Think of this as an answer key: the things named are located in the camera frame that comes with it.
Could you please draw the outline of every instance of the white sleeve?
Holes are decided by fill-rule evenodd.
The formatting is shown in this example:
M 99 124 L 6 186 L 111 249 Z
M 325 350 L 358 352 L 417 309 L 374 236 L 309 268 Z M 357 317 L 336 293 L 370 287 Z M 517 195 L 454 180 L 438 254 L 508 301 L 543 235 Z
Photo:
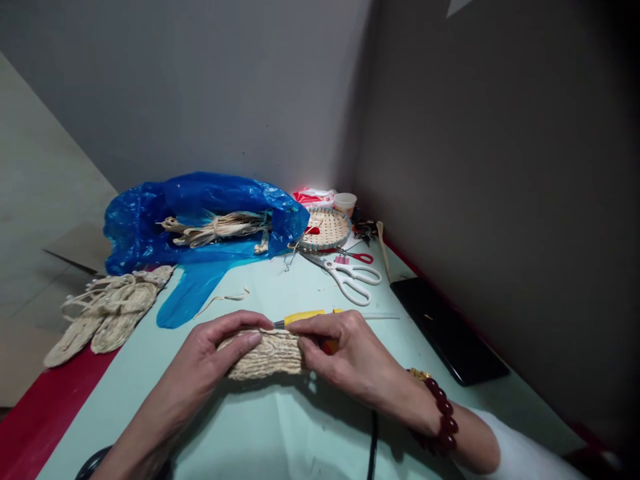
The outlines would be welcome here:
M 542 448 L 533 440 L 516 432 L 482 410 L 470 409 L 493 430 L 500 448 L 500 464 L 495 472 L 476 475 L 461 466 L 466 479 L 486 480 L 583 480 L 582 473 L 564 462 L 556 454 Z

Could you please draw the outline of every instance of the red table edge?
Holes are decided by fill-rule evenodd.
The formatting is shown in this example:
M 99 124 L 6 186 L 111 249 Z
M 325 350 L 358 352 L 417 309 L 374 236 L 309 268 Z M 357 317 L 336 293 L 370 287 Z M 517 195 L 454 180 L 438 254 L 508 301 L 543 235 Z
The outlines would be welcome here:
M 392 243 L 386 241 L 385 244 L 414 274 L 424 278 L 432 288 L 440 293 L 451 308 L 460 314 L 466 324 L 486 344 L 500 357 L 505 358 L 428 276 Z M 0 455 L 0 479 L 33 480 L 36 478 L 80 408 L 100 382 L 116 354 L 117 351 L 106 355 L 96 355 L 86 347 L 70 362 L 61 367 L 46 370 L 38 376 L 18 404 L 0 422 L 0 452 L 2 452 Z M 530 385 L 526 376 L 520 372 L 517 373 Z M 544 395 L 535 389 L 534 391 L 549 405 Z M 588 444 L 588 447 L 573 453 L 572 456 L 591 455 L 608 449 L 584 425 L 564 420 L 553 407 L 551 408 L 576 435 Z

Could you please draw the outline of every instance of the red bead bracelet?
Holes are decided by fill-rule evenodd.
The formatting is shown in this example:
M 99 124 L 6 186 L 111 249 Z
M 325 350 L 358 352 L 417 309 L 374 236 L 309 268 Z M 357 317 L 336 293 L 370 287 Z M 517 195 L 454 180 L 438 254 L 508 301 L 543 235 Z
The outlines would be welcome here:
M 432 455 L 446 456 L 448 452 L 454 450 L 457 446 L 453 434 L 458 433 L 458 424 L 452 418 L 453 407 L 449 400 L 447 400 L 447 394 L 438 386 L 438 382 L 432 379 L 428 373 L 424 373 L 414 368 L 407 370 L 423 382 L 426 388 L 429 389 L 431 394 L 435 397 L 435 404 L 442 413 L 440 417 L 440 432 L 436 437 L 428 437 L 422 433 L 418 433 L 414 430 L 411 431 L 414 438 L 418 441 L 422 448 L 426 448 Z

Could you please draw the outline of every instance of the gray wall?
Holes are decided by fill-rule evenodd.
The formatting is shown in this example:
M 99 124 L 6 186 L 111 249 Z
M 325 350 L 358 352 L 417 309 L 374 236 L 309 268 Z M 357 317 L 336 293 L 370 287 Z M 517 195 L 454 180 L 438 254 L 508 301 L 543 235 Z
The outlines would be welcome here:
M 0 50 L 116 190 L 351 186 L 370 0 L 0 0 Z
M 355 192 L 565 418 L 616 427 L 638 314 L 628 79 L 577 1 L 446 7 L 383 3 Z

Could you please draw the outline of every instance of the twine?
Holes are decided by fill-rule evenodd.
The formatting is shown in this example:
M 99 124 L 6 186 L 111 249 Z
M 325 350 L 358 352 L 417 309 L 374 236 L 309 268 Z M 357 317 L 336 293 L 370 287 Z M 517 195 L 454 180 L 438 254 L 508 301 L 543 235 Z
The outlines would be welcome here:
M 221 295 L 221 296 L 219 296 L 219 297 L 214 297 L 214 298 L 212 298 L 212 299 L 211 299 L 211 300 L 209 300 L 209 302 L 204 306 L 204 308 L 202 308 L 202 310 L 200 310 L 198 313 L 196 313 L 196 314 L 194 315 L 194 317 L 193 317 L 193 318 L 196 318 L 198 315 L 200 315 L 202 312 L 204 312 L 206 309 L 208 309 L 208 308 L 209 308 L 209 306 L 210 306 L 210 304 L 212 304 L 212 303 L 213 303 L 213 302 L 215 302 L 215 301 L 218 301 L 218 300 L 234 300 L 234 301 L 242 301 L 242 300 L 244 300 L 245 298 L 247 298 L 247 297 L 249 296 L 249 294 L 250 294 L 251 292 L 249 291 L 249 289 L 248 289 L 246 286 L 244 286 L 244 287 L 243 287 L 243 289 L 244 289 L 244 291 L 245 291 L 244 293 L 237 293 L 236 295 Z
M 300 375 L 306 370 L 298 348 L 298 336 L 286 330 L 242 330 L 224 340 L 218 350 L 225 348 L 237 336 L 255 331 L 262 333 L 262 342 L 230 368 L 228 378 L 238 381 L 255 380 L 274 373 Z
M 228 215 L 210 213 L 210 217 L 211 222 L 202 227 L 183 225 L 174 217 L 168 217 L 158 224 L 168 232 L 181 234 L 179 238 L 173 239 L 174 244 L 179 246 L 204 247 L 226 237 L 246 237 L 261 231 L 262 240 L 254 247 L 254 254 L 259 255 L 269 249 L 270 211 L 262 213 L 237 211 Z

